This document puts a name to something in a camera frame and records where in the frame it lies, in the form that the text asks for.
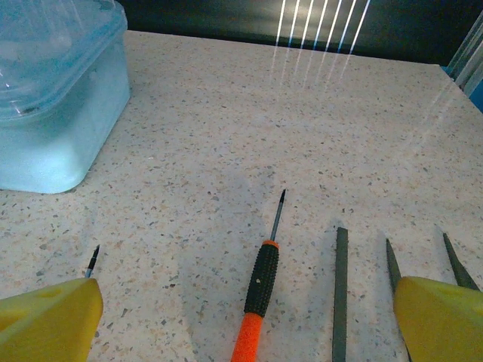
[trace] blue plastic container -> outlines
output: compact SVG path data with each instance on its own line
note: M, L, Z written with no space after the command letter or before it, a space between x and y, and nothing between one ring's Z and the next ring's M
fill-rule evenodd
M77 186L129 99L122 6L0 0L0 189Z

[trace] small screwdriver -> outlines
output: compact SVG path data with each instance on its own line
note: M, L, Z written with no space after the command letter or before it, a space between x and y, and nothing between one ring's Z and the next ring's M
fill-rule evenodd
M245 300L245 316L241 323L231 362L255 362L257 358L262 321L269 306L277 273L278 244L275 242L275 235L280 221L281 209L284 206L285 191L282 192L278 203L270 240L264 241L258 251L257 261L248 286L247 299Z

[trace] yellow plastic piece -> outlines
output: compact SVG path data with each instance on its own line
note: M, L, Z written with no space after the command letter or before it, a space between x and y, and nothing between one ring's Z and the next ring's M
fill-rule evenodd
M102 312L92 278L0 300L0 361L85 362Z
M413 362L483 361L483 293L405 277L394 311Z

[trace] black rubber grip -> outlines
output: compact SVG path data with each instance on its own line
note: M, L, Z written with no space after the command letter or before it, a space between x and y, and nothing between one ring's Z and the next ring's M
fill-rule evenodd
M245 302L245 313L256 313L262 318L265 317L275 283L277 265L278 248L270 244L262 245L258 251L254 271L251 274Z

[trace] dark wall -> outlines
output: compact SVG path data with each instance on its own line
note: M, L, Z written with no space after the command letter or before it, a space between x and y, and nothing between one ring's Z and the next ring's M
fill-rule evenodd
M275 44L283 4L283 0L119 2L132 30L262 44ZM304 48L313 48L325 2L298 1L291 47L300 47L304 40ZM279 45L288 45L296 7L297 0L285 1ZM446 66L481 11L482 0L327 0L315 48L324 50L331 34L329 51L349 53L353 47L354 54Z

